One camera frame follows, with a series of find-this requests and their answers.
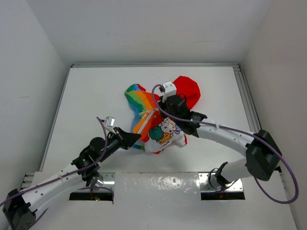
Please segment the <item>rainbow children's hooded jacket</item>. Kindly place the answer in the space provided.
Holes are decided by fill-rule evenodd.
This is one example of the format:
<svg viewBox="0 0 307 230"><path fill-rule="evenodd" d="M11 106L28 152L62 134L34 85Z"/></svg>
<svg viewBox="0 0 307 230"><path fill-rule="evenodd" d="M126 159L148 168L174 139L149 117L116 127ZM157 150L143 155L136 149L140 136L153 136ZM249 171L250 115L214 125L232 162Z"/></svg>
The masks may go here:
<svg viewBox="0 0 307 230"><path fill-rule="evenodd" d="M187 145L187 136L179 126L170 118L161 117L154 103L159 100L157 94L152 97L141 85L133 84L125 90L125 97L135 112L130 131L141 135L133 148L159 154L172 143Z"/></svg>

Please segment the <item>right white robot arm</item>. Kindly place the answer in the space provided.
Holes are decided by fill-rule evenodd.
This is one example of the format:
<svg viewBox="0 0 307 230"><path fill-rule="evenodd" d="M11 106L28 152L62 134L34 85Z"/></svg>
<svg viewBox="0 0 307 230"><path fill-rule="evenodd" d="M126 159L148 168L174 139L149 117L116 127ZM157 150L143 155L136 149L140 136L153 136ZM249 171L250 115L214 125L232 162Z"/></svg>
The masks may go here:
<svg viewBox="0 0 307 230"><path fill-rule="evenodd" d="M174 120L185 134L217 142L243 156L234 162L226 161L213 170L209 178L212 188L225 189L233 181L246 177L255 177L261 181L271 178L279 163L275 153L280 150L266 130L243 134L234 128L221 126L206 115L191 111L186 100L179 95L162 96L158 104L162 116Z"/></svg>

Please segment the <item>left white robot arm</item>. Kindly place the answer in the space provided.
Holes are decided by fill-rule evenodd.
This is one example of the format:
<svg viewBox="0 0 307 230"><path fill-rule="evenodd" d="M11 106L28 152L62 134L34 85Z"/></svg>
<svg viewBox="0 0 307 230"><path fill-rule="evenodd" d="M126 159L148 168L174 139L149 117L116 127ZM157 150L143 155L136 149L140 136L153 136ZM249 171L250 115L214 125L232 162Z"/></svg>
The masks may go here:
<svg viewBox="0 0 307 230"><path fill-rule="evenodd" d="M14 189L1 203L2 211L13 230L28 230L39 215L58 199L76 190L94 185L99 176L99 164L118 149L127 150L141 138L116 127L106 138L93 138L80 155L57 174L25 190Z"/></svg>

